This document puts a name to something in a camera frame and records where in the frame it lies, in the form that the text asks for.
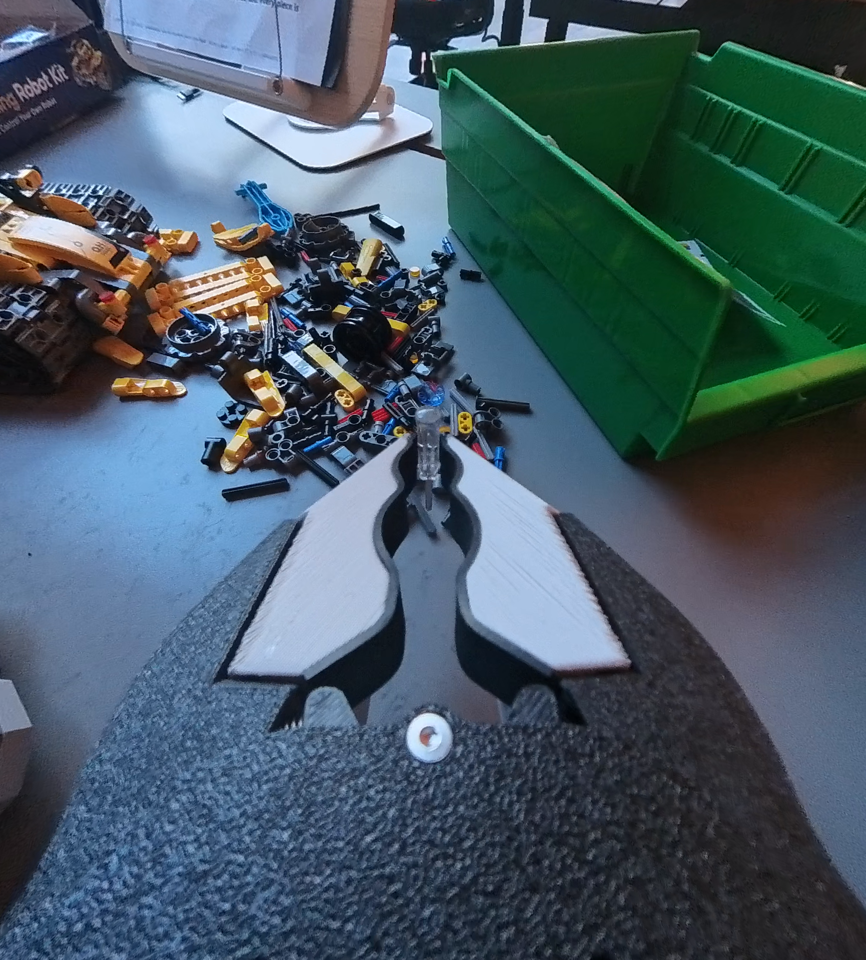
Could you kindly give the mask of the pile of small brick pieces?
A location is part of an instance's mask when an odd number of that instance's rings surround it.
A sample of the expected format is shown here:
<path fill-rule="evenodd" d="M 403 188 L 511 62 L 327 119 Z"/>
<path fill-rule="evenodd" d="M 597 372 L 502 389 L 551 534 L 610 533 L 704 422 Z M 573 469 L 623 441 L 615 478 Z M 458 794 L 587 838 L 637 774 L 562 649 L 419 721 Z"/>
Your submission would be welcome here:
<path fill-rule="evenodd" d="M 441 433 L 503 470 L 504 416 L 530 415 L 533 406 L 489 395 L 469 373 L 444 379 L 456 352 L 441 326 L 458 257 L 452 237 L 442 236 L 427 263 L 406 266 L 391 246 L 404 240 L 404 226 L 378 203 L 292 213 L 295 228 L 285 235 L 258 215 L 235 229 L 211 225 L 217 246 L 272 254 L 295 274 L 279 296 L 239 305 L 245 324 L 207 355 L 210 373 L 232 398 L 217 413 L 226 434 L 203 442 L 200 462 L 223 474 L 307 470 L 334 486 L 340 477 L 321 459 L 352 474 L 370 454 L 413 433 L 418 409 L 439 406 Z M 332 329 L 353 307 L 380 310 L 396 333 L 378 362 L 348 360 L 332 342 Z M 281 416 L 270 417 L 245 385 L 244 373 L 254 368 L 268 371 L 284 397 Z"/>

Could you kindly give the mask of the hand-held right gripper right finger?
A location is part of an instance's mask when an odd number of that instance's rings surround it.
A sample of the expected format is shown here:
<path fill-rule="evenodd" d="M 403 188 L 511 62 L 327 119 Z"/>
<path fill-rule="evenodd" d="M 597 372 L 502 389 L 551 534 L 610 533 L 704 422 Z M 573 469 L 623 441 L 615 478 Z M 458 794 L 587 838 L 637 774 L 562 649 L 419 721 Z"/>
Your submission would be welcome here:
<path fill-rule="evenodd" d="M 456 646 L 463 671 L 511 706 L 521 690 L 626 673 L 630 655 L 559 523 L 559 512 L 447 438 L 446 527 L 463 552 Z"/>

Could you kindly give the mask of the short yellow curved piece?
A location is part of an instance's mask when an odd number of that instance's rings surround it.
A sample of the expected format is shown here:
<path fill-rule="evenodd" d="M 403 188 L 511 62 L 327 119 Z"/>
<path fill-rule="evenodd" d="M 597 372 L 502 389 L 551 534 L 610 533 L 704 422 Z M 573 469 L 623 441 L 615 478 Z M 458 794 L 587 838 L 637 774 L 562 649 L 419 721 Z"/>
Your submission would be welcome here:
<path fill-rule="evenodd" d="M 258 367 L 250 369 L 244 373 L 243 380 L 256 402 L 271 418 L 283 414 L 286 401 L 267 370 Z"/>

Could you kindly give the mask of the yellow tracked toy vehicle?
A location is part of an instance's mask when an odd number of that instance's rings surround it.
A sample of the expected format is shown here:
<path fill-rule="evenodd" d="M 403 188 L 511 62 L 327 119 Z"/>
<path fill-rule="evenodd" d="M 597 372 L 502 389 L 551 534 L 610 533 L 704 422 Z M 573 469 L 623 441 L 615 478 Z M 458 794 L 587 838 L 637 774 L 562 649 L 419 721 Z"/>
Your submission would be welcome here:
<path fill-rule="evenodd" d="M 46 182 L 36 166 L 1 175 L 0 396 L 53 393 L 88 354 L 141 366 L 130 317 L 198 245 L 123 190 Z"/>

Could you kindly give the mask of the blue curved brick piece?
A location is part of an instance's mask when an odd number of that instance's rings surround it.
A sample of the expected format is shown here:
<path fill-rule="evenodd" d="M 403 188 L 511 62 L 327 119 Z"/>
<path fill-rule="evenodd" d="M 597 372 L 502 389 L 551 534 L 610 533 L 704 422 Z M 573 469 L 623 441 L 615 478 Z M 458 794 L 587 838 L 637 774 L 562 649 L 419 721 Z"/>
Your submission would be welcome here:
<path fill-rule="evenodd" d="M 259 221 L 268 224 L 274 234 L 285 235 L 295 228 L 294 214 L 268 196 L 265 183 L 247 180 L 240 184 L 236 194 L 255 206 Z"/>

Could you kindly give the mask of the long yellow panel piece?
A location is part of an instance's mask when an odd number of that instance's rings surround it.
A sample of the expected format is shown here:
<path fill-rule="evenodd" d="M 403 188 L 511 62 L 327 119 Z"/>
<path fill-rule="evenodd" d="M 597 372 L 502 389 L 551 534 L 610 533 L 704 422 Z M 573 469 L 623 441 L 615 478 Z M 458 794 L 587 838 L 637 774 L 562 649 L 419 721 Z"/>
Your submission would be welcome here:
<path fill-rule="evenodd" d="M 111 384 L 111 393 L 121 400 L 173 400 L 185 397 L 187 388 L 169 378 L 120 377 Z"/>

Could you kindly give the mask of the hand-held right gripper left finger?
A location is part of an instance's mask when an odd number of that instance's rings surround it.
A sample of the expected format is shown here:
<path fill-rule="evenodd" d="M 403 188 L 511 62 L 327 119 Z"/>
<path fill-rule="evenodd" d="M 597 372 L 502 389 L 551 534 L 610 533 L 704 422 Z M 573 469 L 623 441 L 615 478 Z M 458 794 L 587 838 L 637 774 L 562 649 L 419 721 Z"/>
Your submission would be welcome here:
<path fill-rule="evenodd" d="M 394 555 L 409 531 L 413 443 L 396 440 L 306 510 L 240 630 L 226 677 L 352 706 L 397 671 L 405 618 Z"/>

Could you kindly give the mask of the dark blue kit box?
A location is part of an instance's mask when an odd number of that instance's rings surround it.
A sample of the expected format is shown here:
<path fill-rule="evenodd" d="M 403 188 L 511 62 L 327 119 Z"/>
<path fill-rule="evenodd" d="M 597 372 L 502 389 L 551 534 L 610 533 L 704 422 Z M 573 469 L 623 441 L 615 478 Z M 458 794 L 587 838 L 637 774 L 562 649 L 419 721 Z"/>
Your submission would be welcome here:
<path fill-rule="evenodd" d="M 101 4 L 0 1 L 0 41 L 29 46 L 0 56 L 0 161 L 108 102 L 124 64 Z"/>

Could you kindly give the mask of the green plastic bin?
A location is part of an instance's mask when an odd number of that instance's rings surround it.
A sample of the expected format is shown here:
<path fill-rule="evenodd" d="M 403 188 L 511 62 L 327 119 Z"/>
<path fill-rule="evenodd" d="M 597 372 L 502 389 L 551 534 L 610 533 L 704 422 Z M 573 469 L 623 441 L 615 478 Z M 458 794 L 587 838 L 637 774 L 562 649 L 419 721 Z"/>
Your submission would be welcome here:
<path fill-rule="evenodd" d="M 699 40 L 435 57 L 451 227 L 624 457 L 866 400 L 866 88 Z"/>

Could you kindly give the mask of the clear-handled screwdriver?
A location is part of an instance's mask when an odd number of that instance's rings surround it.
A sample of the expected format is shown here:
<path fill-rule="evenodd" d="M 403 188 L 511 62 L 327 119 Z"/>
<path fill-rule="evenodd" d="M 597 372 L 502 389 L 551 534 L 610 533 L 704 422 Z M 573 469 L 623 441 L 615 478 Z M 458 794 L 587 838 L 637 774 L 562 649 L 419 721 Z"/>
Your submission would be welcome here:
<path fill-rule="evenodd" d="M 433 517 L 434 494 L 441 488 L 441 431 L 439 406 L 423 406 L 415 413 L 416 479 L 411 504 L 424 532 L 438 536 Z"/>

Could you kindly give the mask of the printed instruction sheet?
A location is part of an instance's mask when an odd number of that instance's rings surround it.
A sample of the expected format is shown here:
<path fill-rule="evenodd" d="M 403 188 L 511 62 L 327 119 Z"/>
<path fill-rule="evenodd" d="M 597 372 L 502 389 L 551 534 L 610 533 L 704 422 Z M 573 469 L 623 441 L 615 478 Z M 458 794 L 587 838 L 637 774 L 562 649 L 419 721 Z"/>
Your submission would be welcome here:
<path fill-rule="evenodd" d="M 109 31 L 212 61 L 330 87 L 342 64 L 346 1 L 110 1 Z"/>

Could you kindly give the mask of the wooden document stand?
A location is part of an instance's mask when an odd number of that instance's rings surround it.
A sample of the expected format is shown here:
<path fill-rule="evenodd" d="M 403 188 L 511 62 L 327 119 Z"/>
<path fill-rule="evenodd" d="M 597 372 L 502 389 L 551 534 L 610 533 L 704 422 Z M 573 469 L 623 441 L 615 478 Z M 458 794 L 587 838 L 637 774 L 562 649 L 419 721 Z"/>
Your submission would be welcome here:
<path fill-rule="evenodd" d="M 433 120 L 397 102 L 383 81 L 395 2 L 349 3 L 343 60 L 331 86 L 131 43 L 125 29 L 107 30 L 104 16 L 103 26 L 134 70 L 230 98 L 228 123 L 302 169 L 328 172 L 403 147 L 429 147 L 435 131 Z"/>

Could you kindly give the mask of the yellow long beam frame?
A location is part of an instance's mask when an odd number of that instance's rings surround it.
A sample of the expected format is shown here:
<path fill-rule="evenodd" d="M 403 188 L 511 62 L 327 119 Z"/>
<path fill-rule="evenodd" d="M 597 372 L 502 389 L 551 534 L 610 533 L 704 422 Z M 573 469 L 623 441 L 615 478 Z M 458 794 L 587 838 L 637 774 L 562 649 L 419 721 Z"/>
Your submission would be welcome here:
<path fill-rule="evenodd" d="M 162 327 L 174 320 L 182 308 L 196 313 L 241 297 L 265 302 L 284 290 L 269 258 L 249 257 L 151 286 L 146 291 L 148 321 L 153 327 Z"/>

